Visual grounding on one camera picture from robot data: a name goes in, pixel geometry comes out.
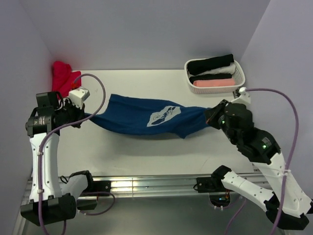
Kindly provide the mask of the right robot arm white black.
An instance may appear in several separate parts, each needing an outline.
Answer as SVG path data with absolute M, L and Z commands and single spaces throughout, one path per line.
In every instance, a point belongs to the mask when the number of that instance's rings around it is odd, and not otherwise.
M 210 127 L 222 130 L 237 150 L 256 166 L 271 189 L 262 189 L 244 179 L 227 166 L 218 167 L 212 174 L 212 187 L 232 190 L 247 198 L 282 230 L 300 231 L 309 223 L 307 214 L 313 212 L 313 202 L 292 173 L 287 170 L 283 153 L 275 138 L 254 126 L 253 115 L 244 104 L 221 101 L 204 112 Z

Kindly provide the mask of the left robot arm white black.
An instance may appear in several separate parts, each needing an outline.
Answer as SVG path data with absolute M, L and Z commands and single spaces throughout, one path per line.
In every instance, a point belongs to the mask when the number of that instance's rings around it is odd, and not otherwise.
M 25 124 L 33 158 L 32 188 L 28 204 L 21 206 L 21 216 L 37 226 L 74 218 L 78 197 L 95 191 L 88 170 L 72 173 L 61 185 L 57 164 L 60 126 L 80 127 L 88 97 L 89 91 L 82 87 L 65 98 L 59 92 L 36 95 L 37 107 Z

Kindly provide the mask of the blue Mickey Mouse t-shirt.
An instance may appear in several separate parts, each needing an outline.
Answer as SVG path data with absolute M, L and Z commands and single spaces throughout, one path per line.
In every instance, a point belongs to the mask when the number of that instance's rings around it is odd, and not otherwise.
M 204 107 L 185 107 L 169 100 L 112 94 L 105 112 L 96 114 L 90 121 L 119 134 L 145 136 L 171 133 L 184 139 L 209 127 L 205 110 Z

